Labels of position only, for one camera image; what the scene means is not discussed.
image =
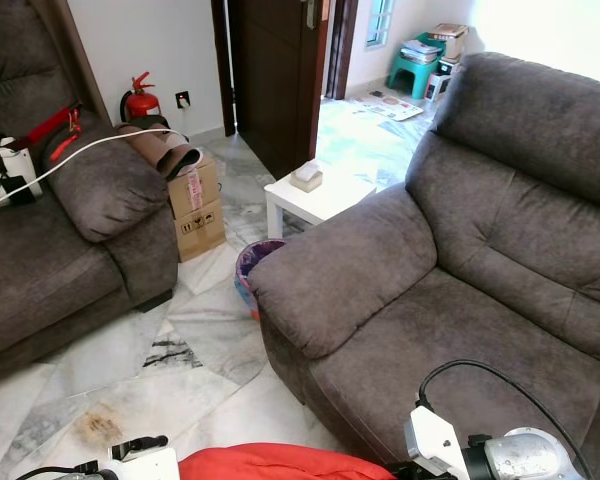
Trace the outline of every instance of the trash bin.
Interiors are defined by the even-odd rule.
[[[280,247],[284,247],[286,243],[287,242],[284,240],[263,240],[262,242],[248,245],[240,252],[240,255],[238,255],[238,260],[236,261],[236,289],[244,302],[251,309],[251,316],[258,321],[260,321],[258,303],[251,293],[247,277],[249,276],[251,269],[260,263],[264,257]]]

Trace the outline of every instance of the cardboard box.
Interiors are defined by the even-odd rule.
[[[468,31],[464,31],[457,37],[451,37],[446,41],[446,48],[444,51],[446,57],[453,58],[462,54],[464,51],[464,43],[469,36],[467,33]]]
[[[225,241],[220,200],[174,220],[180,262],[186,262]]]
[[[432,73],[429,76],[429,83],[427,84],[424,98],[430,102],[438,100],[447,91],[452,78],[452,75]]]
[[[216,162],[204,156],[192,172],[169,182],[169,199],[173,218],[182,218],[220,198]]]

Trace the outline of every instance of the sofa cushion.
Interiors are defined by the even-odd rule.
[[[60,157],[116,131],[91,112],[82,112],[82,133]],[[52,152],[69,133],[60,132],[50,141],[43,156],[43,168],[56,163]],[[101,242],[130,229],[160,210],[169,198],[167,182],[124,140],[95,145],[74,157],[49,177],[49,184],[73,224],[84,238]]]
[[[52,194],[0,208],[0,350],[123,286],[106,250],[78,234]]]
[[[461,358],[518,380],[582,442],[600,399],[600,363],[440,269],[378,312],[335,353],[312,362],[311,372],[381,458],[404,460],[403,424],[420,382],[435,367]],[[444,372],[429,384],[427,396],[463,444],[469,434],[498,436],[521,426],[557,435],[526,398],[482,370]]]
[[[497,53],[463,66],[436,132],[600,205],[600,82]]]
[[[600,207],[434,133],[407,190],[438,263],[562,340],[600,355]]]
[[[29,133],[76,96],[27,0],[0,0],[0,132]]]
[[[260,311],[304,355],[318,358],[435,264],[431,229],[396,185],[268,255],[249,284]]]

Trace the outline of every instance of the stack of papers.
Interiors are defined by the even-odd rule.
[[[426,65],[427,63],[435,61],[441,50],[441,48],[426,45],[419,40],[409,40],[402,44],[400,54],[407,60]]]

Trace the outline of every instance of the white side table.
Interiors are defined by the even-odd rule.
[[[282,238],[283,210],[318,225],[376,192],[371,183],[332,169],[321,170],[322,185],[309,193],[291,185],[290,174],[264,187],[269,238]]]

